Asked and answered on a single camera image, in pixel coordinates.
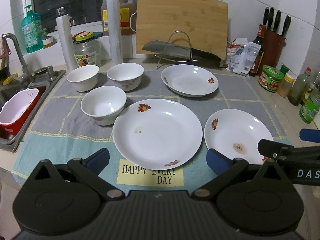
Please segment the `small white stained plate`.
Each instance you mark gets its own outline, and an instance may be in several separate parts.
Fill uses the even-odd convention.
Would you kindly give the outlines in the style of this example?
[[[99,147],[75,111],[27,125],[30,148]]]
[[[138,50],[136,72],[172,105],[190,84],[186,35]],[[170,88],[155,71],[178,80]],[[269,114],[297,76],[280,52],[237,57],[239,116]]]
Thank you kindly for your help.
[[[261,165],[266,159],[258,151],[261,139],[272,141],[267,127],[255,116],[238,110],[222,109],[212,114],[204,127],[204,140],[229,159],[243,158],[250,164]]]

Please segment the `white bowl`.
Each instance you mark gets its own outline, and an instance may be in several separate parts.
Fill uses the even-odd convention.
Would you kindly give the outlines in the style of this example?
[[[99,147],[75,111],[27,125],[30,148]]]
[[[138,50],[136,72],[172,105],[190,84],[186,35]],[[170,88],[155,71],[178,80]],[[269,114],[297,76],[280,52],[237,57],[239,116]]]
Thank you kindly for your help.
[[[67,81],[77,92],[86,92],[93,89],[98,83],[99,67],[87,65],[76,68],[67,75]]]
[[[102,86],[87,93],[81,101],[81,110],[99,126],[112,125],[124,109],[126,93],[115,86]]]
[[[136,89],[143,74],[143,66],[132,62],[116,64],[107,71],[107,77],[125,92]]]

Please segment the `large white fruit-print plate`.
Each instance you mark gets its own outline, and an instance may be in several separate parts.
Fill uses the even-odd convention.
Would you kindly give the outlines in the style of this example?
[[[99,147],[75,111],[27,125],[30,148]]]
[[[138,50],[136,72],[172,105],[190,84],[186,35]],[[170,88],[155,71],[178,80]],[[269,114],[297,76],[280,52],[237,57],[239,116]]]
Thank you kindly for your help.
[[[113,140],[119,153],[148,170],[168,170],[188,162],[202,144],[198,117],[184,105],[146,99],[129,105],[116,118]]]

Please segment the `oval white deep plate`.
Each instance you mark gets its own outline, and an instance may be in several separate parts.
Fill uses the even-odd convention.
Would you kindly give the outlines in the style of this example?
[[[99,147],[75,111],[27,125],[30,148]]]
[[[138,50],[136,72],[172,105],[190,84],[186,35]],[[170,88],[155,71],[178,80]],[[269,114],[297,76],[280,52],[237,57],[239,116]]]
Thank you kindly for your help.
[[[219,86],[214,74],[189,64],[176,64],[165,68],[161,72],[161,79],[173,92],[190,98],[212,94]]]

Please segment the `grey and blue checked mat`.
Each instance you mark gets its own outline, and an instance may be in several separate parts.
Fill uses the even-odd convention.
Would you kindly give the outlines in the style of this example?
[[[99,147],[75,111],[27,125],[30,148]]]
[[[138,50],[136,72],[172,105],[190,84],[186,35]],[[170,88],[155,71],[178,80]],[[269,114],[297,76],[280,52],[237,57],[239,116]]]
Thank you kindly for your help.
[[[261,94],[261,87],[252,78],[217,74],[218,89],[204,98],[185,98],[170,90],[161,80],[158,70],[144,73],[136,90],[127,94],[127,103],[160,98],[179,102],[191,109],[201,124],[215,112],[225,108],[239,109],[257,117],[278,142],[288,143],[288,137],[271,107]],[[106,148],[110,162],[100,176],[124,192],[130,190],[187,190],[214,178],[207,166],[207,148],[202,145],[191,161],[182,167],[150,171],[132,165],[117,151],[112,127],[98,126],[80,107],[83,95],[64,81],[48,100],[44,109],[22,143],[12,175],[24,184],[32,170],[42,159],[65,164],[72,158],[87,158],[95,151]]]

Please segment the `green lidded sauce jar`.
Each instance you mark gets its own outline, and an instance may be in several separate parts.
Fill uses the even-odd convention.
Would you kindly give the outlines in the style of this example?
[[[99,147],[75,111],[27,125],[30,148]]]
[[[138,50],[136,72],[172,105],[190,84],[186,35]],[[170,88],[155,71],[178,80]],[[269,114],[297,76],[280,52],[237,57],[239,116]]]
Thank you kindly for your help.
[[[259,77],[259,85],[265,90],[275,93],[284,78],[284,74],[278,69],[264,65]]]

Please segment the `red and white basin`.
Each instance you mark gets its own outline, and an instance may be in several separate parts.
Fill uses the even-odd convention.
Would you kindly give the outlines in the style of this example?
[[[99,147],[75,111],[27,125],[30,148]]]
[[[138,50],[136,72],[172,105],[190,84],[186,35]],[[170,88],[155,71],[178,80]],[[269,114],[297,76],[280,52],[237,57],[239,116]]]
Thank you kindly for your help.
[[[29,88],[18,92],[2,107],[1,127],[10,135],[17,135],[39,99],[38,88]]]

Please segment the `white plastic food bag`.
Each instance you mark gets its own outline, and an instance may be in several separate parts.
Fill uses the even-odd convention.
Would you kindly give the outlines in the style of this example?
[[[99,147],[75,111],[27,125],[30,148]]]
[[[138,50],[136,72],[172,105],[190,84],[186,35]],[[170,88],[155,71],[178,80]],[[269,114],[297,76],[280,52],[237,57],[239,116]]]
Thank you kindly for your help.
[[[225,64],[227,70],[235,74],[249,76],[261,45],[248,42],[247,38],[237,38],[227,44]]]

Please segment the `stainless steel sink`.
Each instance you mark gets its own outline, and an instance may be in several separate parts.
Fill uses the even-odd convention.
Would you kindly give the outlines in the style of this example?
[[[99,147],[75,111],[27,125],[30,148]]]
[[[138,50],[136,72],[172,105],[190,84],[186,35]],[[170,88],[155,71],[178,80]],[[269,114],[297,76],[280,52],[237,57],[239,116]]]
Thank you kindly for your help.
[[[40,106],[65,75],[52,66],[36,70],[31,81],[1,86],[1,149],[15,152]]]

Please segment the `brown knife block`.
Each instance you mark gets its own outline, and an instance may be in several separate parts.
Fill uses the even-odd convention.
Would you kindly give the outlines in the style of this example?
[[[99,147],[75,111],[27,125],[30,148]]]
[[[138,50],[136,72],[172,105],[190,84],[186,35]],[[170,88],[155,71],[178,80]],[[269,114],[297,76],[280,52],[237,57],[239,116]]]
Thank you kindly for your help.
[[[276,67],[285,46],[285,37],[291,24],[291,17],[286,16],[281,34],[278,29],[281,20],[281,11],[274,13],[274,7],[266,7],[263,19],[263,49],[258,75],[260,76],[264,65]]]

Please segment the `sink soap dispenser pump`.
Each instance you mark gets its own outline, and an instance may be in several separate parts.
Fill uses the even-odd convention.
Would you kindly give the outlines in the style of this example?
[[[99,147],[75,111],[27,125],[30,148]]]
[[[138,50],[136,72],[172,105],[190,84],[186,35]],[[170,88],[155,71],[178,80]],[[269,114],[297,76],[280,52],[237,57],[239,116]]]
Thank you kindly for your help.
[[[34,75],[38,76],[41,74],[47,73],[48,74],[48,80],[49,82],[53,82],[56,79],[56,74],[54,72],[53,66],[48,66],[48,67],[42,67],[40,69],[37,69],[34,72]]]

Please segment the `glass jar green lid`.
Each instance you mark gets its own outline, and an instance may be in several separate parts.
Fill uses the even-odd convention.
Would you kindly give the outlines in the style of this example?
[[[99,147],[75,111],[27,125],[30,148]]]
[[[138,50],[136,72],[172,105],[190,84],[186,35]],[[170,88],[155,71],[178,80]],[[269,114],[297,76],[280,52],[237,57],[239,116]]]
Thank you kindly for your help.
[[[76,35],[73,54],[79,67],[87,65],[101,66],[101,45],[92,32]]]

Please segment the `short white plastic-bag roll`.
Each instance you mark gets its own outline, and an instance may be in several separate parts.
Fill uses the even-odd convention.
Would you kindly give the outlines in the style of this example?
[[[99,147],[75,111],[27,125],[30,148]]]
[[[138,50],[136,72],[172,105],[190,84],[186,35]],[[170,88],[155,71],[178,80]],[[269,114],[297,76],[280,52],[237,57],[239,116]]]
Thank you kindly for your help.
[[[69,20],[70,17],[65,11],[60,11],[56,18],[57,31],[68,73],[78,68],[78,63],[73,52],[74,46]]]

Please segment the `green dish soap bottle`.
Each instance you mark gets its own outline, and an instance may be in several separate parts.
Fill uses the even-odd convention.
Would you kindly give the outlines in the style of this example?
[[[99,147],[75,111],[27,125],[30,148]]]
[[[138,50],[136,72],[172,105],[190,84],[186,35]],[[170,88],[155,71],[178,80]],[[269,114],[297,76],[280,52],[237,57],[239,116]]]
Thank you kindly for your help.
[[[27,15],[22,20],[22,34],[27,53],[32,53],[43,48],[41,15],[33,12],[31,4],[24,8]]]

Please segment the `brown oil jug yellow cap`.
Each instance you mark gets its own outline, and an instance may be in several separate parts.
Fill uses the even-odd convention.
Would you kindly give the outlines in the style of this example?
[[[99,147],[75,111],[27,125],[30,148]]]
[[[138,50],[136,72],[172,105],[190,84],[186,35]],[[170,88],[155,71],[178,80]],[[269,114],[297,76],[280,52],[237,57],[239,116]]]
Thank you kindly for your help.
[[[136,12],[136,6],[133,0],[119,0],[120,12],[120,30],[121,35],[132,35],[133,31],[130,29],[130,16]],[[100,7],[101,21],[103,28],[103,36],[108,36],[108,19],[107,19],[107,1],[103,0]]]

